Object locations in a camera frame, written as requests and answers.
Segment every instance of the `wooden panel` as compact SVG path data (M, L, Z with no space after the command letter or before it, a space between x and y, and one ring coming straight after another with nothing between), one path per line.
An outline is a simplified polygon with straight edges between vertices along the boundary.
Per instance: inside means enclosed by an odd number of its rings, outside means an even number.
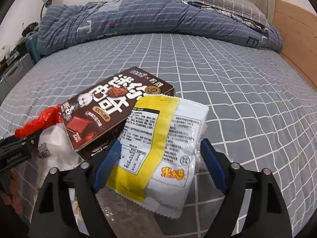
M283 39L281 56L317 89L317 15L276 0L273 25Z

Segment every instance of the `silver bolt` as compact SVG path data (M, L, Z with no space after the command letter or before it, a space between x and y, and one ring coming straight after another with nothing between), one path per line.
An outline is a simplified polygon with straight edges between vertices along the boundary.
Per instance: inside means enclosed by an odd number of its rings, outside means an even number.
M81 167L82 169L86 169L86 168L89 167L89 163L85 161L85 162L83 162L83 163L80 164L80 167Z
M56 167L53 167L53 168L51 168L50 173L53 175L53 174L57 173L57 170L58 169Z
M232 167L233 169L235 169L235 170L240 169L240 165L239 165L238 163L232 163L232 164L231 164L231 167Z
M268 168L264 168L263 173L266 174L267 176L269 176L271 174L271 170Z

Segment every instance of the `blue comforter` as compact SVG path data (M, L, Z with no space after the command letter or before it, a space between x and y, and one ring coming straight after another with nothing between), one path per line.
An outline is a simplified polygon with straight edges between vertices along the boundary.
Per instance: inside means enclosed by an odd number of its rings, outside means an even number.
M258 33L235 20L205 11L182 0L117 0L84 6L51 5L41 21L38 50L58 50L112 35L182 33L220 39L249 47L281 51L279 32L271 26Z

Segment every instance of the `brown box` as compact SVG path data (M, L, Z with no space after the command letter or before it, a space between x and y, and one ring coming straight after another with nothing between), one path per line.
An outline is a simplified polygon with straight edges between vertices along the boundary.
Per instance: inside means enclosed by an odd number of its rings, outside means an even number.
M125 119L144 94L173 96L174 87L133 67L101 81L62 104L60 112L74 150L87 159L117 138ZM96 139L97 142L85 148Z

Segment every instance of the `gray plaid pillow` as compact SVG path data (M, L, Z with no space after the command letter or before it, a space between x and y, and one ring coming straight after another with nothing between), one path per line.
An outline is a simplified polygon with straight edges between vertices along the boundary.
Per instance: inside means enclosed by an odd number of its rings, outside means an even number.
M200 2L241 17L253 20L269 28L265 15L253 3L246 0L184 0L185 2Z

